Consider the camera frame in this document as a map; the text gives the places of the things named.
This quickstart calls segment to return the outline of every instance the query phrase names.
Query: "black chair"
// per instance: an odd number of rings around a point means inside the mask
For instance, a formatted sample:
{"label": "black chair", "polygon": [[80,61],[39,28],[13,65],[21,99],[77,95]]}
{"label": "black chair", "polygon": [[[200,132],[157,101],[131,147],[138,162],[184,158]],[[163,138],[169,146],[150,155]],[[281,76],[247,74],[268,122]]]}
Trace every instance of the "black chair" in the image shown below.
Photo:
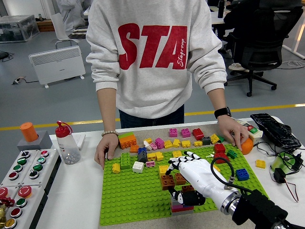
{"label": "black chair", "polygon": [[227,38],[228,44],[231,43],[232,46],[230,49],[234,62],[249,71],[230,72],[230,75],[239,76],[228,78],[224,85],[227,86],[230,81],[248,79],[248,97],[252,96],[253,79],[272,85],[271,89],[276,90],[277,84],[264,79],[263,71],[275,69],[282,64],[283,41],[302,13],[299,0],[261,0],[251,21],[247,21],[245,35],[236,37],[233,31]]}

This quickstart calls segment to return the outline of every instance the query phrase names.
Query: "orange cylinder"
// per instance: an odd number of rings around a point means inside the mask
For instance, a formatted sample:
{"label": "orange cylinder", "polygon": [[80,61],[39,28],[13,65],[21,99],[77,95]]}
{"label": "orange cylinder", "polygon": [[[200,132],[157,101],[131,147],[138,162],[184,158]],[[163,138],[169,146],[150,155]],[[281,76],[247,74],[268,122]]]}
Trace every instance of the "orange cylinder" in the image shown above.
{"label": "orange cylinder", "polygon": [[33,142],[37,140],[38,134],[36,133],[36,130],[34,129],[34,126],[32,123],[24,123],[20,126],[20,130],[27,142]]}

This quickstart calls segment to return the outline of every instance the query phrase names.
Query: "jeans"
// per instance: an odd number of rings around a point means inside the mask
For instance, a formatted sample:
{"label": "jeans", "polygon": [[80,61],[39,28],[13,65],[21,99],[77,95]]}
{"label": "jeans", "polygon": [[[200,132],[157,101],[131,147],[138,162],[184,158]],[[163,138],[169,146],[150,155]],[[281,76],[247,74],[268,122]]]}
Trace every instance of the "jeans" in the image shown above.
{"label": "jeans", "polygon": [[172,124],[182,124],[184,123],[184,105],[178,108],[176,111],[168,114],[167,116],[161,118],[139,118],[126,114],[125,112],[119,110],[121,128],[134,128],[134,127],[145,127],[154,125],[172,125]]}

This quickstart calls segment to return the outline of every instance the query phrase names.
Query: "hand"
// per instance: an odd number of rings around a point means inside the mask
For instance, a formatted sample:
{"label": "hand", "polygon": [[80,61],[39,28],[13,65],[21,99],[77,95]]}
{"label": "hand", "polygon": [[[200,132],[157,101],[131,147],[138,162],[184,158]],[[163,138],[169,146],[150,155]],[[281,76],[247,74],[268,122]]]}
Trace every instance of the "hand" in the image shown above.
{"label": "hand", "polygon": [[100,164],[103,169],[105,165],[105,155],[107,154],[108,160],[112,160],[118,143],[119,139],[116,134],[106,134],[97,145],[94,160]]}
{"label": "hand", "polygon": [[224,137],[231,142],[233,146],[237,146],[239,150],[242,151],[241,144],[249,137],[247,127],[242,126],[227,115],[218,117],[218,125]]}

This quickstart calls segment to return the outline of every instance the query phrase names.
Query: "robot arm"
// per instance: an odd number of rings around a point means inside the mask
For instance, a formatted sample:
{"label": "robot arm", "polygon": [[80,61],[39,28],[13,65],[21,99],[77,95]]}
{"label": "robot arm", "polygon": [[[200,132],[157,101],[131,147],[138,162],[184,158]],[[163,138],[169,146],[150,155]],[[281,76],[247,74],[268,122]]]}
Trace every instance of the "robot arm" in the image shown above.
{"label": "robot arm", "polygon": [[285,220],[287,211],[276,206],[258,190],[251,191],[233,184],[234,170],[230,163],[232,174],[229,182],[213,168],[215,158],[210,164],[192,152],[185,152],[187,156],[172,158],[166,172],[169,175],[178,169],[181,175],[194,187],[195,191],[182,193],[169,189],[171,195],[184,205],[202,205],[205,198],[211,198],[225,215],[232,215],[232,220],[241,225],[250,219],[257,229],[300,229]]}

